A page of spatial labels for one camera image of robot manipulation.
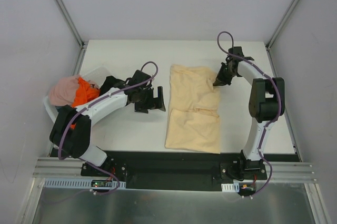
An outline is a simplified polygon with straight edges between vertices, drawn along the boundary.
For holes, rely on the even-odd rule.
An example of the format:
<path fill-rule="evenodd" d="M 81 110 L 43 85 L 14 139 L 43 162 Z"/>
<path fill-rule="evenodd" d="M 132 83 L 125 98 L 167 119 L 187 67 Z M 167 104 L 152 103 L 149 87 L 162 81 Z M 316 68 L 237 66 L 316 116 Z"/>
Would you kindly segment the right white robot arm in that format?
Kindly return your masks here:
<path fill-rule="evenodd" d="M 272 78 L 259 69 L 252 57 L 246 57 L 242 48 L 229 48 L 226 62 L 213 83 L 214 87 L 230 85 L 234 77 L 243 77 L 250 85 L 249 113 L 252 118 L 249 136 L 237 161 L 226 168 L 226 175 L 242 181 L 257 176 L 265 169 L 264 147 L 270 130 L 284 114 L 284 79 Z"/>

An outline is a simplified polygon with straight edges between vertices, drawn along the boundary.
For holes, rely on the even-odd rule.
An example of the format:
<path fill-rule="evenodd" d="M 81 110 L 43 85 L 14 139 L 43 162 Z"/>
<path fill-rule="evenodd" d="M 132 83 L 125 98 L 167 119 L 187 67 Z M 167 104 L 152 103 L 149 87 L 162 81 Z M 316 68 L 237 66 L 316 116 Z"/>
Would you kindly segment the cream yellow t shirt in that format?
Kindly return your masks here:
<path fill-rule="evenodd" d="M 208 67 L 172 65 L 165 147 L 219 154 L 220 92 Z"/>

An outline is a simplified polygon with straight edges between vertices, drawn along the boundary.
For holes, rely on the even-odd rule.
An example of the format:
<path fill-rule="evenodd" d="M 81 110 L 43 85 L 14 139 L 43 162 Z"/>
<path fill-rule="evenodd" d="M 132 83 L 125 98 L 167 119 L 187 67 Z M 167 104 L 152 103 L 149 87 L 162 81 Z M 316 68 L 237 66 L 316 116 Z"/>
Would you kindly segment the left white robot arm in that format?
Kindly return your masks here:
<path fill-rule="evenodd" d="M 141 70 L 136 70 L 128 80 L 107 76 L 97 98 L 75 107 L 62 107 L 49 135 L 50 142 L 60 149 L 59 157 L 81 159 L 91 163 L 99 176 L 108 175 L 111 163 L 107 153 L 91 142 L 91 129 L 112 112 L 129 104 L 134 104 L 138 113 L 147 114 L 155 109 L 165 111 L 163 88 L 156 88 L 155 97 L 152 79 Z"/>

